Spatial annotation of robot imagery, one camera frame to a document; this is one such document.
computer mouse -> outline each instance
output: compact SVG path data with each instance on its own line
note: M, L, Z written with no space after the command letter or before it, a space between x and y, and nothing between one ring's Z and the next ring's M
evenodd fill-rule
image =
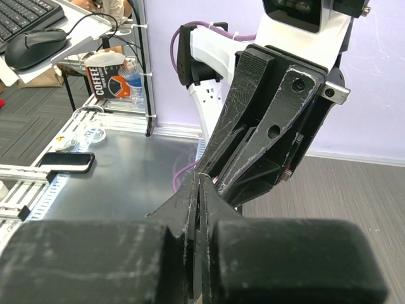
M67 34L59 28L31 30L8 43L4 60L11 68L25 70L52 56L67 43Z

gray carpet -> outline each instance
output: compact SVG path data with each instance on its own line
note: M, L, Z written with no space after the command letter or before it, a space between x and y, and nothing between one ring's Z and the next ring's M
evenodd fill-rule
M82 77L70 77L77 107L88 98ZM0 163L31 165L72 115L65 85L58 88L24 88L17 85L0 94Z
M405 303L405 168L305 157L294 176L244 205L246 217L343 219L366 234L387 280L386 304Z

black keyboard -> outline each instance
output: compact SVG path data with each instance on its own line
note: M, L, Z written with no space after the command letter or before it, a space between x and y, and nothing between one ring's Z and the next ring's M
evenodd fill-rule
M28 30L44 29L65 16L51 0L0 0L0 45Z

camera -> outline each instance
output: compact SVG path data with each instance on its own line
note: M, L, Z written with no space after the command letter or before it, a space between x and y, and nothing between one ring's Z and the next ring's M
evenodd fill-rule
M318 33L329 20L333 0L263 0L263 5L271 19Z
M263 0L266 14L273 20L318 33L336 11L353 18L367 14L369 0Z

black smartphone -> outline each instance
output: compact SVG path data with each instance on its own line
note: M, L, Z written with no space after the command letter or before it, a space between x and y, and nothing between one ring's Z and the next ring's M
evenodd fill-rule
M95 158L94 153L48 152L39 167L58 173L87 173Z

